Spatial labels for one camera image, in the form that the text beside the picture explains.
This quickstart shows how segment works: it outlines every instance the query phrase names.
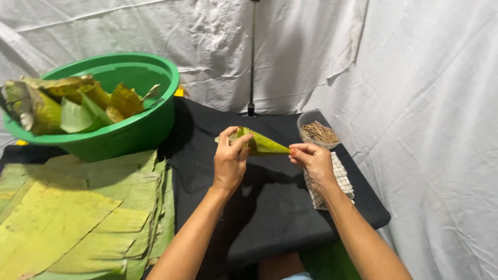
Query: checkered cloth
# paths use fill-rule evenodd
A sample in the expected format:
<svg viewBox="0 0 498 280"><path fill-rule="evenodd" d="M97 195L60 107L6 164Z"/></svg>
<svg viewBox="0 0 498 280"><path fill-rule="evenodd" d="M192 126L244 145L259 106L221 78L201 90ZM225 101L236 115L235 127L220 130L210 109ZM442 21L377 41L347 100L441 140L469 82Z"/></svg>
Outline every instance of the checkered cloth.
<svg viewBox="0 0 498 280"><path fill-rule="evenodd" d="M348 179L348 172L342 165L341 161L336 155L336 152L330 153L332 157L332 164L334 165L334 175L336 176L337 183L339 184L339 187L343 192L349 197L351 202L354 204L354 198L355 198L355 193L353 191L353 186L351 186L351 183L349 182ZM327 204L325 204L325 200L320 196L320 194L315 191L311 187L311 181L308 176L308 172L304 170L304 180L306 182L306 187L308 188L308 191L311 196L311 203L313 204L313 208L317 210L325 210L328 211Z"/></svg>

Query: green plastic basin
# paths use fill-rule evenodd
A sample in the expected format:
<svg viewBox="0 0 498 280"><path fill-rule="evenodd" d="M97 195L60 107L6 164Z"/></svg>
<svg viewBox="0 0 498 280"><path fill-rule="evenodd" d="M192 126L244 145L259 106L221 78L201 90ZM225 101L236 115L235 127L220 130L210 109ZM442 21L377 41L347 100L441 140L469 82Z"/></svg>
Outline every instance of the green plastic basin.
<svg viewBox="0 0 498 280"><path fill-rule="evenodd" d="M35 136L4 113L5 128L19 139L39 145L57 145L87 162L156 149L168 137L174 123L173 95L180 80L173 63L152 54L116 53L57 68L43 75L42 79L85 74L92 74L107 92L112 92L119 82L135 88L142 96L153 85L161 86L156 97L146 99L142 113L94 132Z"/></svg>

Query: white sheet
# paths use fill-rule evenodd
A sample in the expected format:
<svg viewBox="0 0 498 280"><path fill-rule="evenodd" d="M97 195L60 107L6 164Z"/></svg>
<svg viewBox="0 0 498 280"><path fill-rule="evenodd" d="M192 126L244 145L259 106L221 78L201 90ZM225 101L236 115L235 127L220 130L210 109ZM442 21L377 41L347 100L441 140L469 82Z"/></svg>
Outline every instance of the white sheet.
<svg viewBox="0 0 498 280"><path fill-rule="evenodd" d="M381 234L415 279L498 279L497 4L366 5L262 0L256 109L345 122L392 214ZM0 78L152 52L178 65L195 101L244 111L250 21L249 0L0 0Z"/></svg>

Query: person's right hand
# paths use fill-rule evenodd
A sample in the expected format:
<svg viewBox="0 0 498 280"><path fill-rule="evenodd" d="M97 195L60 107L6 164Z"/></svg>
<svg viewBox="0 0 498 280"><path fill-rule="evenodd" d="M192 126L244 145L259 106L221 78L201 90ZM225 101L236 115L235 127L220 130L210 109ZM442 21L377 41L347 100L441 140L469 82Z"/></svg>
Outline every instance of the person's right hand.
<svg viewBox="0 0 498 280"><path fill-rule="evenodd" d="M329 150L307 143L292 144L289 149L290 162L306 169L311 186L319 193L337 184Z"/></svg>

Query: banana leaf cone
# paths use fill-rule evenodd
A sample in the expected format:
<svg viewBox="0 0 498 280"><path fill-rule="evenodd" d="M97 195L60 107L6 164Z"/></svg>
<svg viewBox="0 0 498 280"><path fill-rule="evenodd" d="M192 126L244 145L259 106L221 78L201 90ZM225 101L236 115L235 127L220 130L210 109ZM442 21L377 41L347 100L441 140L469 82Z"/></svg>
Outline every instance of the banana leaf cone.
<svg viewBox="0 0 498 280"><path fill-rule="evenodd" d="M252 134L254 137L247 143L247 147L250 147L249 155L270 155L270 154L282 154L289 153L289 148L280 145L279 143L249 129L246 127L239 127L237 132L228 137L230 142L246 135Z"/></svg>

